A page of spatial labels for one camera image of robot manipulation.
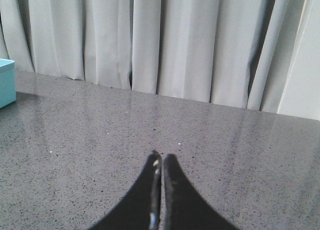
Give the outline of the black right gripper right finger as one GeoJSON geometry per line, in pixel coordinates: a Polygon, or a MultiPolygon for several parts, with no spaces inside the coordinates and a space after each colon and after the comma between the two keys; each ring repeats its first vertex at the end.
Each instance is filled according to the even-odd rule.
{"type": "Polygon", "coordinates": [[[176,155],[163,163],[165,190],[165,230],[236,230],[197,192],[184,174],[176,155]]]}

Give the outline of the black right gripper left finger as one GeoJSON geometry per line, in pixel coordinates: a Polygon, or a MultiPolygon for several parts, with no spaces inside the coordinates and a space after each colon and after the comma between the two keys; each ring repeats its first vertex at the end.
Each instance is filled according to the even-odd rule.
{"type": "Polygon", "coordinates": [[[122,200],[92,230],[157,230],[161,210],[162,158],[153,151],[122,200]]]}

